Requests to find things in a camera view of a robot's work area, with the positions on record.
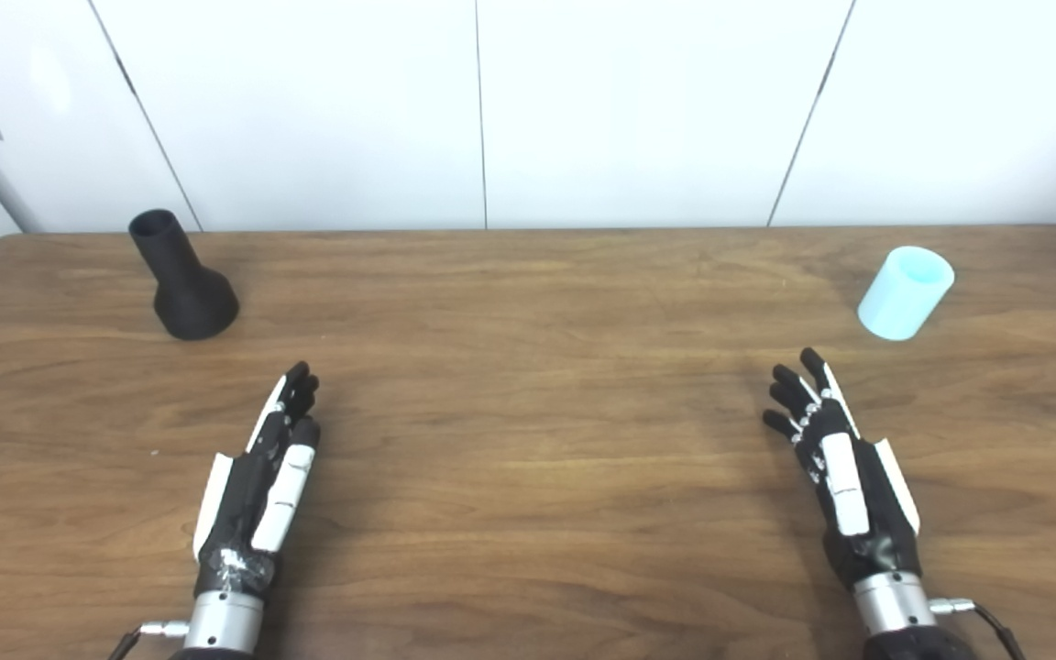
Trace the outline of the right white-black robot hand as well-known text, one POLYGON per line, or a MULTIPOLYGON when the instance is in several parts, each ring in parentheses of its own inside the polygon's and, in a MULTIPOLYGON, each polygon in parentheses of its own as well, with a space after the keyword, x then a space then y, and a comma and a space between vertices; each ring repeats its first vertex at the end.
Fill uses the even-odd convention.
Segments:
POLYGON ((888 439, 860 432, 832 367, 813 347, 805 373, 778 364, 763 425, 784 436, 813 485, 826 529, 822 544, 847 589, 875 574, 922 573, 920 514, 888 439))

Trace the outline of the left white-black robot hand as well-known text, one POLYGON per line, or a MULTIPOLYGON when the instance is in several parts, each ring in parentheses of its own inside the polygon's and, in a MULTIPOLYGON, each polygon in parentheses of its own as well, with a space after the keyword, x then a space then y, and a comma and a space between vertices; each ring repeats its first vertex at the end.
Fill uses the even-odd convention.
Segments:
POLYGON ((242 454, 214 456, 192 540, 194 596, 270 593, 320 444, 310 414, 318 388, 309 364, 294 364, 260 410, 242 454))

